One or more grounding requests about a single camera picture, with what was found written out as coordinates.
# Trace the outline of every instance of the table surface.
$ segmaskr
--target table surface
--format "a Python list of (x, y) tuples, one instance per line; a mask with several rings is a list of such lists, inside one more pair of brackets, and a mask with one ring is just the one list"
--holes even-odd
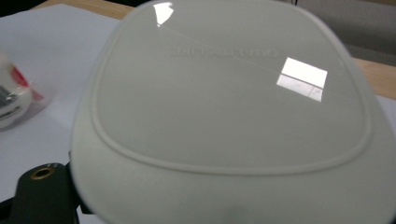
[[(57, 4), (66, 4), (79, 7), (91, 12), (121, 20), (134, 8), (111, 3), (103, 0), (48, 0), (35, 7), (49, 7)], [(396, 67), (382, 63), (374, 63), (355, 59), (357, 65), (366, 75), (373, 91), (377, 95), (396, 100)]]

